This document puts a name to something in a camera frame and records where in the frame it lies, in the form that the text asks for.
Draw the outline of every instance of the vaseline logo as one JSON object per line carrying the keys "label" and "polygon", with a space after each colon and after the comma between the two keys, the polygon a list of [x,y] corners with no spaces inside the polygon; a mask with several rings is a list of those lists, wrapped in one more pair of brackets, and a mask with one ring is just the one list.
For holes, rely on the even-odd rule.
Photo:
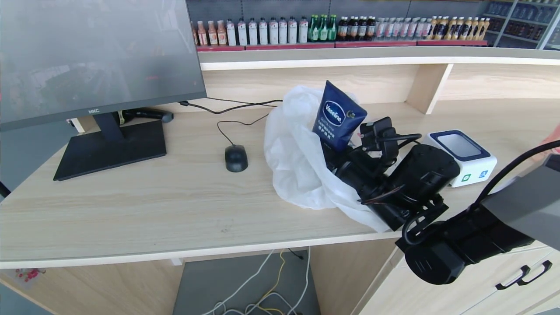
{"label": "vaseline logo", "polygon": [[323,106],[323,114],[329,123],[337,127],[340,127],[346,119],[346,115],[344,115],[342,107],[333,101],[325,102],[325,105]]}

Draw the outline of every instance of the orange bottle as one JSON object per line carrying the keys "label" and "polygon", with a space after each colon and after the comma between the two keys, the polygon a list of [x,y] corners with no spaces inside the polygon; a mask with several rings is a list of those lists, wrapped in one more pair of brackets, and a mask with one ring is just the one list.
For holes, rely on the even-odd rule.
{"label": "orange bottle", "polygon": [[227,45],[227,31],[223,24],[223,20],[218,21],[218,43],[220,46]]}
{"label": "orange bottle", "polygon": [[206,29],[202,21],[198,21],[198,42],[201,46],[208,46],[208,36],[206,36]]}
{"label": "orange bottle", "polygon": [[211,46],[218,45],[218,32],[214,26],[214,21],[208,21],[208,38]]}

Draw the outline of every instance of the cabinet door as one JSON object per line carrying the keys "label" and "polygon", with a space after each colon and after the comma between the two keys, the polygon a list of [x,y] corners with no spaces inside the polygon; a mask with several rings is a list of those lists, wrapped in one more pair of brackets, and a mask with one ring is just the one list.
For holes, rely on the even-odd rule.
{"label": "cabinet door", "polygon": [[492,295],[468,310],[467,315],[475,314],[523,314],[533,305],[554,294],[560,288],[560,252],[553,250],[531,266],[531,272],[523,279],[530,281],[543,272],[543,262],[550,261],[552,267],[535,281],[524,285],[495,291]]}
{"label": "cabinet door", "polygon": [[461,314],[495,292],[494,286],[502,279],[523,265],[533,265],[550,251],[546,248],[494,256],[468,266],[448,285],[426,283],[408,267],[395,268],[360,315]]}

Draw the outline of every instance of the monitor screen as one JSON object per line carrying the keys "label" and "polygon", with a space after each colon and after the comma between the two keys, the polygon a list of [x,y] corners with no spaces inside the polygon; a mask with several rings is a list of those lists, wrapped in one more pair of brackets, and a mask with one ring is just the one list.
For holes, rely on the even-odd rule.
{"label": "monitor screen", "polygon": [[206,97],[184,0],[4,1],[0,128]]}

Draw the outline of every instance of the computer mouse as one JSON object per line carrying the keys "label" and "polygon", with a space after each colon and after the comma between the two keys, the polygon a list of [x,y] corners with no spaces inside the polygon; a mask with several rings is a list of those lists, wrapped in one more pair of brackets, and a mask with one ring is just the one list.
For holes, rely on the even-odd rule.
{"label": "computer mouse", "polygon": [[226,169],[230,172],[238,173],[249,166],[247,152],[241,145],[232,145],[226,148]]}

